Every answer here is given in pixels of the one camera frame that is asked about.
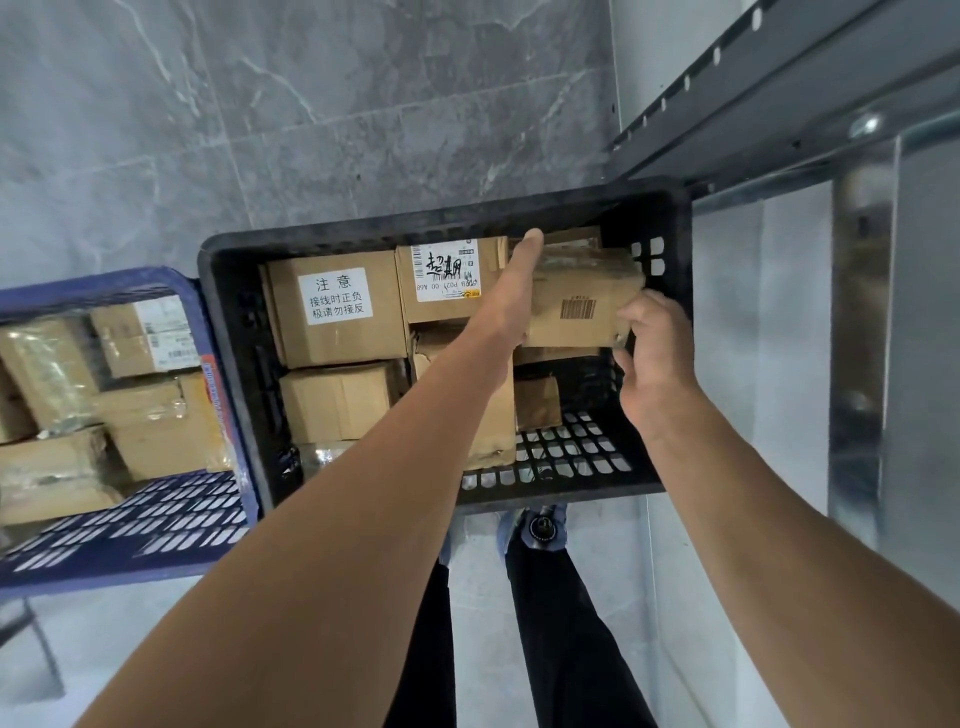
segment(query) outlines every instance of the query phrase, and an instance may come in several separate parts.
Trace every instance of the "metal rack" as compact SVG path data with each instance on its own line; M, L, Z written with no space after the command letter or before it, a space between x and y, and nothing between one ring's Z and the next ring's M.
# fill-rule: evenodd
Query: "metal rack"
M203 573L258 518L247 457L193 281L169 268L135 268L10 288L0 291L0 322L171 294L183 303L234 471L158 478L113 508L52 523L0 557L0 599Z
M607 180L694 196L895 136L960 105L948 0L755 4L610 146Z

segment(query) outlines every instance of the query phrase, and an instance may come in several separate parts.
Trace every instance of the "white floor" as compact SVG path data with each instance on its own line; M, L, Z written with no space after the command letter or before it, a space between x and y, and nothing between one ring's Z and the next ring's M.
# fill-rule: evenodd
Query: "white floor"
M454 523L450 600L463 728L536 726L497 516ZM590 598L634 671L662 728L706 725L656 641L649 529L642 497L570 506L569 551ZM159 618L195 583L180 579L33 600L62 671L66 695L36 699L49 678L32 633L0 650L0 725L65 728ZM666 714L669 706L670 715Z

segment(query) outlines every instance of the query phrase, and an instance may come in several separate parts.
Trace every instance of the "leg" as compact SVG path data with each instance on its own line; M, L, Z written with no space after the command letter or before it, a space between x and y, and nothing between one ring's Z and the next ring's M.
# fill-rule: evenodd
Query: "leg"
M534 550L515 535L507 574L540 728L656 728L566 549Z
M439 563L430 574L386 728L453 728L457 724L448 576Z

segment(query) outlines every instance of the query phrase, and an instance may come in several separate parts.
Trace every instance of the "warning label with chinese text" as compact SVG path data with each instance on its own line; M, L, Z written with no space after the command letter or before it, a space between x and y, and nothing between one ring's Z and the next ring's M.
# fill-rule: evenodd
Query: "warning label with chinese text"
M299 281L309 326L369 319L373 315L367 272L363 268L300 276Z

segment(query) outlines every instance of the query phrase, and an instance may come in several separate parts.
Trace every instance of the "barcode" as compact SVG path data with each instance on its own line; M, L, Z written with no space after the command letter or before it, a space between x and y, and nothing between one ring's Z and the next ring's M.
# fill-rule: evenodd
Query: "barcode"
M423 278L423 255L420 254L420 246L413 246L414 249L414 278Z
M592 319L593 309L596 308L595 299L564 299L560 305L562 319Z

